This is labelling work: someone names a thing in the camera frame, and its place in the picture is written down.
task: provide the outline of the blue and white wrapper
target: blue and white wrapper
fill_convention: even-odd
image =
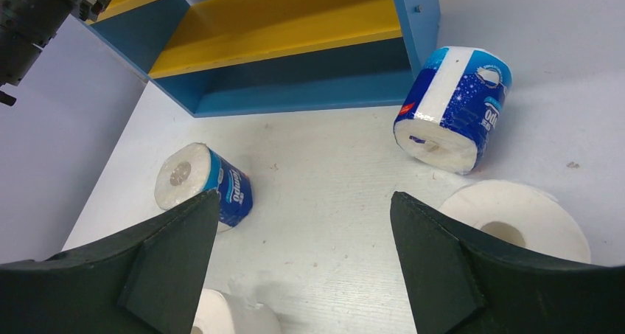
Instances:
[[[215,189],[220,196],[218,231],[235,227],[252,208],[250,179],[206,145],[192,143],[171,155],[156,179],[154,198],[163,210]]]
[[[436,50],[395,119],[397,144],[425,163],[467,174],[482,159],[511,85],[508,66],[487,51]]]

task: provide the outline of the blue shelf side panel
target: blue shelf side panel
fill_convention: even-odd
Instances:
[[[393,0],[414,77],[436,50],[441,8],[439,0]]]
[[[413,77],[397,38],[155,82],[204,117],[400,105]]]
[[[158,0],[87,27],[147,77],[188,9],[186,0]]]

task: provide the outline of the table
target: table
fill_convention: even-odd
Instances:
[[[65,249],[157,215],[162,162],[205,142],[249,174],[255,197],[248,218],[217,236],[205,286],[228,290],[237,279],[279,314],[284,333],[415,332],[389,222],[395,190],[436,207],[474,181],[527,183],[572,214],[594,263],[625,262],[625,54],[615,49],[625,42],[625,4],[440,1],[439,44],[482,46],[514,75],[473,174],[401,151],[398,107],[194,119],[149,84]]]

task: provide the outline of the toilet paper roll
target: toilet paper roll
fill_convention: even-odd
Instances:
[[[280,334],[280,322],[267,305],[203,289],[191,334]]]
[[[510,181],[461,188],[439,211],[516,246],[590,263],[590,248],[575,220],[545,192]]]
[[[436,50],[395,119],[397,144],[435,167],[470,172],[482,158],[511,84],[508,66],[482,49]]]
[[[220,195],[218,232],[236,226],[249,214],[253,201],[248,176],[206,145],[192,143],[163,163],[154,198],[161,209],[169,210],[209,189]]]

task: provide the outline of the unwrapped toilet paper roll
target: unwrapped toilet paper roll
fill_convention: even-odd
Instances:
[[[203,289],[191,334],[280,334],[280,322],[267,305]]]
[[[169,210],[209,189],[220,195],[218,232],[236,226],[250,212],[252,189],[248,176],[205,144],[192,143],[163,163],[154,198],[161,209]]]
[[[439,211],[516,246],[590,263],[590,247],[554,198],[510,181],[482,181],[456,191]]]
[[[482,49],[436,50],[395,119],[397,144],[435,167],[470,172],[486,149],[511,84],[508,66]]]

